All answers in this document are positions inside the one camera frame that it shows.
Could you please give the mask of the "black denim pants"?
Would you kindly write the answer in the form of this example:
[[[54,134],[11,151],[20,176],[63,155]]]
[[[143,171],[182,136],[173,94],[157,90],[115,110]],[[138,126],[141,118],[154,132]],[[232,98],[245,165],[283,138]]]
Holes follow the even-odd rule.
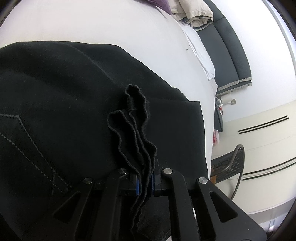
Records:
[[[115,45],[1,48],[1,240],[166,240],[166,167],[208,174],[199,101]],[[94,168],[130,168],[139,193],[86,199]]]

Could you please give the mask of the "black mesh chair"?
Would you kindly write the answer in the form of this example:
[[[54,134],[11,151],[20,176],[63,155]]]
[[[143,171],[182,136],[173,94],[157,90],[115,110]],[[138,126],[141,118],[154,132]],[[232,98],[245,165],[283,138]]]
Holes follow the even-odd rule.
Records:
[[[245,150],[242,144],[237,145],[232,152],[211,161],[210,180],[213,184],[220,183],[239,174],[234,191],[230,196],[231,200],[235,197],[242,180],[244,163]]]

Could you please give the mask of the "white wardrobe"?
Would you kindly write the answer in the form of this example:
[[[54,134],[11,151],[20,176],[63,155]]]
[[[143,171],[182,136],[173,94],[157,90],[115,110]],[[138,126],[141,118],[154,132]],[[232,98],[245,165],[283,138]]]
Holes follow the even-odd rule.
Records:
[[[233,201],[254,214],[295,198],[295,102],[226,122],[213,147],[220,157],[242,144],[245,163]]]

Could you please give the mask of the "dark nightstand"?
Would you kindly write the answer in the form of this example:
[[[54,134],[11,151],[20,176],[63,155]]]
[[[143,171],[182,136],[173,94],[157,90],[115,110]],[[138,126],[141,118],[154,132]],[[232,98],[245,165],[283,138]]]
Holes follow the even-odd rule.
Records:
[[[215,97],[214,129],[217,130],[218,132],[223,131],[222,102],[218,97]]]

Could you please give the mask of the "dark grey headboard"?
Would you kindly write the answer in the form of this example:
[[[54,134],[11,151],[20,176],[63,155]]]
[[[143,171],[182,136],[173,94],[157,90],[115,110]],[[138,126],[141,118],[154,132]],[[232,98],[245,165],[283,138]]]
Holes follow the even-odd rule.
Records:
[[[252,85],[251,69],[235,31],[212,1],[205,1],[214,21],[197,33],[215,68],[216,95],[221,96]]]

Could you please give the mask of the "white pillow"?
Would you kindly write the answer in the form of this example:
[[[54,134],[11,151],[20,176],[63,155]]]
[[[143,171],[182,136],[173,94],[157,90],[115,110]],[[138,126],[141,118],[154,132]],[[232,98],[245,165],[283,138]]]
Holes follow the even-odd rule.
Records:
[[[215,78],[215,67],[198,33],[182,22],[177,22],[182,29],[194,55],[199,60],[208,80]]]

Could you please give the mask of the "purple pillow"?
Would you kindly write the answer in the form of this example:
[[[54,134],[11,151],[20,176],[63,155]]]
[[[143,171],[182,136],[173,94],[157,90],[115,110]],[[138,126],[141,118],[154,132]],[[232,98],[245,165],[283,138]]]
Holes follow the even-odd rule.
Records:
[[[149,4],[152,4],[153,6],[156,6],[160,9],[162,9],[163,11],[168,13],[169,15],[172,15],[168,0],[145,0],[145,1],[147,1]]]

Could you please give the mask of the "folded beige duvet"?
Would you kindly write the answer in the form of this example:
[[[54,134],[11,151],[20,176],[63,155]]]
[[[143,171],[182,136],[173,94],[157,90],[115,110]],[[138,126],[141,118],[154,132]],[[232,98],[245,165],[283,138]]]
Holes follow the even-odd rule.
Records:
[[[214,22],[214,14],[203,0],[168,0],[173,18],[196,31]]]

